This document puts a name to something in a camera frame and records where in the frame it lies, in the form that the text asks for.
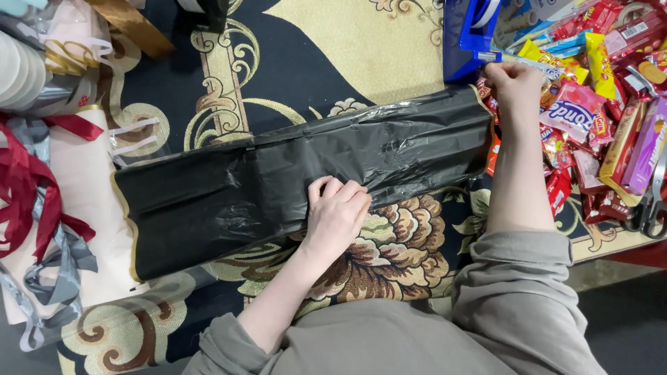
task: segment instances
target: gray sweatshirt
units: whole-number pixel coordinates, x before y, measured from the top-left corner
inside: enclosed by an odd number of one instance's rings
[[[201,335],[184,374],[605,374],[591,353],[560,234],[505,232],[471,249],[453,323],[405,302],[361,300],[299,319],[266,354],[232,314]]]

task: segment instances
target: person's left hand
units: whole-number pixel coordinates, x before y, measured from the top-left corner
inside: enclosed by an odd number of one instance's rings
[[[321,262],[326,269],[345,252],[359,235],[371,205],[367,192],[356,181],[343,185],[332,176],[310,184],[308,232],[301,244],[308,258]]]

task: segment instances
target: black plastic wrapping sheet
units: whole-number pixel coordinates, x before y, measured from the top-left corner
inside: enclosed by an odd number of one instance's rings
[[[305,229],[307,187],[334,175],[371,209],[483,172],[491,114],[472,86],[295,125],[112,176],[145,281]]]

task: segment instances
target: concrete floor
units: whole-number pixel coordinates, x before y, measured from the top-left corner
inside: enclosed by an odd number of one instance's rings
[[[610,375],[667,374],[667,272],[656,271],[606,260],[570,271],[567,284],[580,292],[580,307],[589,322],[586,338]],[[430,305],[446,315],[448,303],[441,298]],[[0,375],[60,373],[54,346],[21,352],[17,343],[23,327],[8,326],[6,321],[0,306]],[[186,364],[184,359],[133,374],[180,374]]]

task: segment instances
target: yellow snack package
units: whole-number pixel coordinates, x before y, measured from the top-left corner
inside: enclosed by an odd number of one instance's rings
[[[607,99],[615,99],[614,72],[604,44],[604,35],[586,33],[586,55],[595,92]]]
[[[533,43],[531,40],[527,40],[524,44],[524,47],[519,51],[520,57],[525,57],[526,59],[531,59],[533,61],[538,61],[540,63],[545,63],[551,65],[552,67],[562,67],[565,68],[561,78],[567,78],[580,85],[584,84],[586,77],[588,76],[588,69],[584,69],[579,66],[579,63],[573,57],[566,57],[564,59],[559,59],[556,56],[553,56],[551,53],[543,52],[540,48]]]

